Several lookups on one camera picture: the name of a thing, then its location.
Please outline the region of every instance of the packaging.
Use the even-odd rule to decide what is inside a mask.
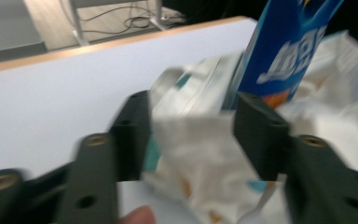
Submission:
[[[290,100],[343,0],[269,0],[245,52],[239,91],[276,107]]]
[[[242,55],[171,67],[148,93],[153,134],[143,177],[199,223],[238,223],[264,191],[233,135],[233,112],[221,113],[232,78],[243,74]]]
[[[358,42],[347,32],[324,38],[292,102],[276,110],[292,135],[324,139],[358,171]]]

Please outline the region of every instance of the blue bottle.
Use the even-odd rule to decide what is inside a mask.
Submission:
[[[292,99],[343,0],[269,0],[245,51],[238,91],[271,107]]]

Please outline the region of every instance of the wooden table edge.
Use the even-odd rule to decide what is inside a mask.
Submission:
[[[145,35],[137,35],[137,36],[127,37],[127,38],[123,38],[123,39],[112,40],[112,41],[104,42],[101,44],[90,45],[90,46],[86,46],[86,47],[82,47],[82,48],[67,49],[67,50],[51,52],[51,53],[47,53],[47,54],[41,54],[41,55],[36,55],[36,56],[32,56],[32,57],[2,62],[2,63],[0,63],[0,71],[6,70],[6,69],[11,69],[11,68],[17,68],[17,67],[21,67],[21,66],[25,66],[25,65],[29,65],[29,64],[33,64],[33,63],[42,63],[42,62],[57,60],[57,59],[66,58],[66,57],[70,57],[70,56],[76,56],[79,54],[89,53],[89,52],[93,52],[93,51],[97,51],[97,50],[101,50],[101,49],[114,48],[114,47],[130,44],[130,43],[143,41],[143,40],[147,40],[147,39],[152,39],[152,38],[157,38],[157,37],[162,37],[162,36],[166,36],[166,35],[181,34],[181,33],[188,32],[188,31],[193,31],[193,30],[197,30],[197,29],[207,28],[207,27],[211,27],[211,26],[215,26],[215,25],[221,25],[221,24],[225,24],[225,23],[241,21],[241,20],[246,20],[246,19],[247,19],[246,17],[239,16],[239,17],[222,19],[219,21],[208,21],[208,22],[204,22],[204,23],[199,23],[199,24],[184,26],[184,27],[180,27],[180,28],[176,28],[176,29],[171,29],[171,30],[167,30],[167,31],[163,31],[163,32],[156,32],[156,33],[150,33],[150,34],[145,34]]]

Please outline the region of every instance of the human hand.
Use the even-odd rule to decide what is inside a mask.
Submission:
[[[156,219],[150,207],[145,205],[124,216],[120,224],[156,224]]]

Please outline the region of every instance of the white table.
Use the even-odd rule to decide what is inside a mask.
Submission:
[[[168,66],[245,49],[254,28],[233,18],[0,63],[0,169],[36,177],[67,163],[80,138],[107,132],[126,97]],[[151,204],[158,223],[196,223],[143,182],[119,188],[122,214]]]

